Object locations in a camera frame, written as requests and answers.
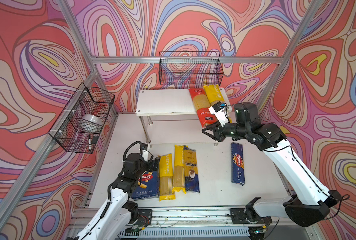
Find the red spaghetti bag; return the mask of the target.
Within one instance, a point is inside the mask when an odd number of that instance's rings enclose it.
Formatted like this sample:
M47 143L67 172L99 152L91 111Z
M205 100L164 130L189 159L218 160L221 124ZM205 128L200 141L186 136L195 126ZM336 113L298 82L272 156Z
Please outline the red spaghetti bag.
M215 115L209 111L210 103L204 89L190 88L188 90L201 126L205 128L217 122Z

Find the dark blue Barilla spaghetti box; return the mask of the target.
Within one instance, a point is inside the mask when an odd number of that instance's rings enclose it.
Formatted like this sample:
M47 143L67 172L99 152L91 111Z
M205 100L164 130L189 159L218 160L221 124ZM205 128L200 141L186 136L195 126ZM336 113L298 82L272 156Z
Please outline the dark blue Barilla spaghetti box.
M231 182L245 185L243 146L238 143L231 143Z

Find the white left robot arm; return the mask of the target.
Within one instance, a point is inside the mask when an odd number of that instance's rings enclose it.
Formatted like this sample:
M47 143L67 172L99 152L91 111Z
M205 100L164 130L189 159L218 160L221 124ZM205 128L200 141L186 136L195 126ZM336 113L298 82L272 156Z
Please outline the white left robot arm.
M152 210L139 210L131 201L145 173L157 171L160 157L154 157L150 145L136 141L123 154L123 167L118 177L108 185L107 198L89 223L68 240L114 240L123 229L139 233L152 223Z

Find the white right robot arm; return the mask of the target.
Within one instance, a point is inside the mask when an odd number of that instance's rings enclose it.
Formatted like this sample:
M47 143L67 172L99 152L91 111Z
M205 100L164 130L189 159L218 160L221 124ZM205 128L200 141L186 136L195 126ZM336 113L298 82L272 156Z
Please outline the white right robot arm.
M340 207L349 195L329 190L304 164L287 140L285 133L274 123L262 124L253 103L239 103L234 106L236 121L228 118L229 106L217 102L209 112L217 122L202 129L202 133L217 142L226 138L233 141L247 140L266 154L293 187L295 193L282 199L254 198L242 215L251 223L261 218L289 218L301 227L309 227L319 221L328 220L330 208Z

